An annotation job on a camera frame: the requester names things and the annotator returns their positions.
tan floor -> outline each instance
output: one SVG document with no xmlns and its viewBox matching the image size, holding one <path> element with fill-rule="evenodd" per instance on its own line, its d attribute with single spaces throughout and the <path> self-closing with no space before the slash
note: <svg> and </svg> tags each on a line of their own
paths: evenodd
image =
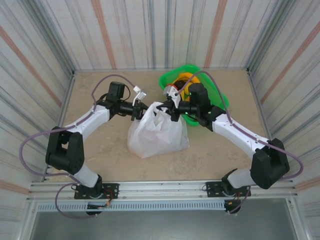
<svg viewBox="0 0 320 240">
<path fill-rule="evenodd" d="M 212 70 L 219 88 L 229 99 L 231 116 L 253 132 L 264 136 L 258 110 L 244 70 Z M 91 92 L 108 73 L 79 73 L 68 106 L 65 124 L 77 120 L 92 106 Z M 164 71 L 115 72 L 147 91 L 144 103 L 165 100 L 158 85 Z M 120 78 L 113 81 L 123 82 Z M 109 81 L 100 85 L 96 98 L 108 92 Z M 251 159 L 226 138 L 204 127 L 188 126 L 190 148 L 184 151 L 141 159 L 127 148 L 130 117 L 116 115 L 84 143 L 85 162 L 104 181 L 170 181 L 220 179 L 235 168 L 251 165 Z M 69 181 L 52 177 L 51 181 Z"/>
</svg>

yellow object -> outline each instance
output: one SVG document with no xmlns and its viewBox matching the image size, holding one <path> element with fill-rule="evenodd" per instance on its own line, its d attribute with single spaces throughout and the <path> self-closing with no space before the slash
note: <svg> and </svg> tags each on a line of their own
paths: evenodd
<svg viewBox="0 0 320 240">
<path fill-rule="evenodd" d="M 184 82 L 187 82 L 191 77 L 192 77 L 192 73 L 190 72 L 183 72 L 183 73 L 180 73 L 179 76 L 177 77 L 176 80 L 174 80 L 174 82 L 172 84 L 175 84 L 176 81 L 184 81 Z M 189 101 L 190 100 L 190 97 L 188 96 L 186 99 L 185 99 L 185 95 L 189 95 L 189 86 L 191 84 L 199 84 L 200 81 L 199 79 L 195 76 L 194 78 L 191 79 L 191 81 L 187 84 L 187 86 L 184 88 L 184 90 L 181 92 L 181 98 L 185 101 Z"/>
</svg>

green basket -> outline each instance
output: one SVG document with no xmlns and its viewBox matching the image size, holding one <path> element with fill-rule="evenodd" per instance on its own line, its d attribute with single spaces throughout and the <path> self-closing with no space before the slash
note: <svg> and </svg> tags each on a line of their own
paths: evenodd
<svg viewBox="0 0 320 240">
<path fill-rule="evenodd" d="M 165 87 L 168 84 L 173 83 L 177 79 L 179 74 L 181 74 L 181 73 L 194 74 L 199 71 L 201 71 L 201 69 L 199 67 L 197 67 L 196 65 L 193 65 L 193 64 L 183 65 L 181 67 L 178 67 L 172 71 L 169 71 L 169 72 L 163 74 L 159 78 L 159 85 L 162 89 L 165 89 Z M 217 90 L 215 84 L 211 81 L 211 79 L 204 73 L 200 73 L 196 77 L 199 79 L 199 81 L 204 85 L 204 87 L 208 91 L 208 96 L 211 101 L 211 104 L 218 106 L 219 108 L 225 110 L 224 104 L 222 103 L 222 100 L 220 98 L 218 90 Z M 224 94 L 222 94 L 222 96 L 223 96 L 224 102 L 228 108 L 229 107 L 229 100 Z M 188 117 L 186 115 L 183 115 L 183 118 L 190 126 L 198 126 L 199 125 L 199 123 L 197 121 L 194 121 L 193 119 L 191 119 L 190 117 Z"/>
</svg>

striped wall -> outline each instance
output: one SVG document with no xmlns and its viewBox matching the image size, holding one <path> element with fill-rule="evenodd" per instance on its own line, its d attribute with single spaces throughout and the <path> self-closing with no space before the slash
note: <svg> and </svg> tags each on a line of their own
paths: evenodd
<svg viewBox="0 0 320 240">
<path fill-rule="evenodd" d="M 60 65 L 34 15 L 22 0 L 0 1 L 0 239 L 18 233 L 31 181 L 19 146 L 28 136 L 57 124 L 70 72 Z M 25 160 L 45 169 L 48 137 L 26 145 Z"/>
<path fill-rule="evenodd" d="M 35 0 L 78 70 L 245 67 L 281 0 Z"/>
<path fill-rule="evenodd" d="M 294 182 L 313 239 L 320 240 L 320 1 L 292 3 L 251 72 L 271 135 L 303 160 Z M 299 167 L 294 160 L 290 166 L 291 173 Z"/>
</svg>

white plastic bag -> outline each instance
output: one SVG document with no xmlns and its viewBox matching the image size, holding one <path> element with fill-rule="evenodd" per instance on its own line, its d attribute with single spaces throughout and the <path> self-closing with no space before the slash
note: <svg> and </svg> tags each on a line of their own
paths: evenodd
<svg viewBox="0 0 320 240">
<path fill-rule="evenodd" d="M 157 109 L 161 104 L 152 103 L 142 119 L 135 120 L 129 129 L 127 146 L 140 158 L 177 152 L 190 146 L 186 121 L 182 117 L 178 122 L 171 121 L 168 114 Z"/>
</svg>

